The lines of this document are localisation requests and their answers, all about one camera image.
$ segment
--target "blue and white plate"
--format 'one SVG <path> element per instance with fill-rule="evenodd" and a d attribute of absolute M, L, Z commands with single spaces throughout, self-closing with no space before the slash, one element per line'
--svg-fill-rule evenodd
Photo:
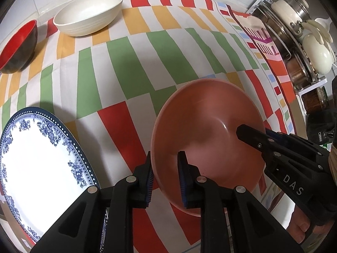
<path fill-rule="evenodd" d="M 34 242 L 88 186 L 99 187 L 69 130 L 36 107 L 18 111 L 5 126 L 0 181 L 12 214 Z"/>

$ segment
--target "screw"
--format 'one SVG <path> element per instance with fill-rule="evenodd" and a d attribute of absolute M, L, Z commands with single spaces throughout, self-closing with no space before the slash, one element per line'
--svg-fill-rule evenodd
<path fill-rule="evenodd" d="M 197 177 L 197 182 L 206 182 L 207 178 L 205 176 L 198 176 Z"/>
<path fill-rule="evenodd" d="M 246 189 L 243 186 L 238 186 L 238 187 L 236 187 L 236 191 L 239 192 L 239 193 L 245 193 Z"/>
<path fill-rule="evenodd" d="M 94 193 L 97 192 L 97 190 L 98 190 L 98 189 L 97 189 L 96 186 L 91 186 L 91 187 L 88 188 L 88 193 L 94 194 Z"/>
<path fill-rule="evenodd" d="M 129 176 L 126 178 L 127 182 L 135 182 L 137 180 L 137 178 L 135 176 Z"/>

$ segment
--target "striped tablecloth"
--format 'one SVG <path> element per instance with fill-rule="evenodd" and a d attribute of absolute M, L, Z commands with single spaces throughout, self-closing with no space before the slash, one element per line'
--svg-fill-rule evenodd
<path fill-rule="evenodd" d="M 282 59 L 257 44 L 272 45 L 268 35 L 247 35 L 240 17 L 247 16 L 212 0 L 124 0 L 117 18 L 90 36 L 67 36 L 49 20 L 38 28 L 31 64 L 0 76 L 0 125 L 26 106 L 54 113 L 102 187 L 145 161 L 165 101 L 202 77 L 232 82 L 249 94 L 266 127 L 295 132 L 288 107 L 294 92 Z M 282 196 L 265 175 L 253 194 L 269 210 Z M 149 208 L 134 210 L 135 252 L 198 252 L 199 223 L 155 189 Z"/>

